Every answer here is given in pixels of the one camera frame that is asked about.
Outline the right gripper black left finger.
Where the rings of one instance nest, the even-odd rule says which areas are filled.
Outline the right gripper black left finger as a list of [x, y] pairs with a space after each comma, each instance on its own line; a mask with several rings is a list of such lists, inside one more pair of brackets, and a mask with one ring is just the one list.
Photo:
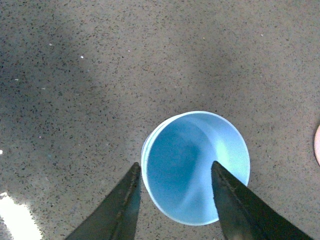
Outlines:
[[133, 240], [141, 201], [141, 167], [135, 162], [101, 204], [66, 238]]

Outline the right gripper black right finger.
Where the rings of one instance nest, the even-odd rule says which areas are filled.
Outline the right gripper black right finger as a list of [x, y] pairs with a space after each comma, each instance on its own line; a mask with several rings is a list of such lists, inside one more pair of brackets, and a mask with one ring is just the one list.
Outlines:
[[211, 167], [213, 199], [226, 240], [310, 240], [218, 161]]

